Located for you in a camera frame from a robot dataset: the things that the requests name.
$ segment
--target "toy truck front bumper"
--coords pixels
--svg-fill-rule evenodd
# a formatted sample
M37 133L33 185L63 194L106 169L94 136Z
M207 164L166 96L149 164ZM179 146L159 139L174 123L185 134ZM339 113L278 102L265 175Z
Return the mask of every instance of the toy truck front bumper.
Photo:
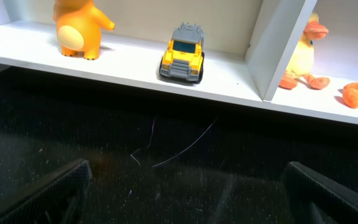
M169 65L169 69L162 67L160 74L168 78L179 78L190 82L195 82L199 78L198 74L191 73L189 62L182 60L174 60L173 63Z

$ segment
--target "black glossy tabletop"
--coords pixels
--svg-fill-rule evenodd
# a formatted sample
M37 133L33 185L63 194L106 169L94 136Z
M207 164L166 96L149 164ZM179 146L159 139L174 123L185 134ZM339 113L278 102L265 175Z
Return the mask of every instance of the black glossy tabletop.
M358 192L357 126L0 73L0 199L81 157L93 175L82 223L293 223L280 181L290 161Z

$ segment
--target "orange duck beak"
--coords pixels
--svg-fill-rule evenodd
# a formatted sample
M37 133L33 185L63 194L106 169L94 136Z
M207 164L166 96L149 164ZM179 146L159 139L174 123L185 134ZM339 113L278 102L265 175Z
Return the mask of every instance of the orange duck beak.
M305 35L311 40L319 40L328 34L328 29L317 21L309 22L304 31Z

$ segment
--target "toy truck roof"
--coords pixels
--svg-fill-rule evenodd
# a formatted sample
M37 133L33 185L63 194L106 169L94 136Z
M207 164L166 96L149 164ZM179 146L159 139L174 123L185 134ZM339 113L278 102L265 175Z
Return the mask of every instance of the toy truck roof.
M201 26L196 24L182 23L178 29L175 29L172 36L173 40L197 44L202 40L204 42L204 31Z

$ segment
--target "yellow toy truck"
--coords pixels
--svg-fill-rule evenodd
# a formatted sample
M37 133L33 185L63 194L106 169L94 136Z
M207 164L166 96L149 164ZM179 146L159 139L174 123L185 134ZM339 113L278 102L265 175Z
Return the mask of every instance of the yellow toy truck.
M183 23L173 32L160 64L160 75L200 83L204 74L204 32Z

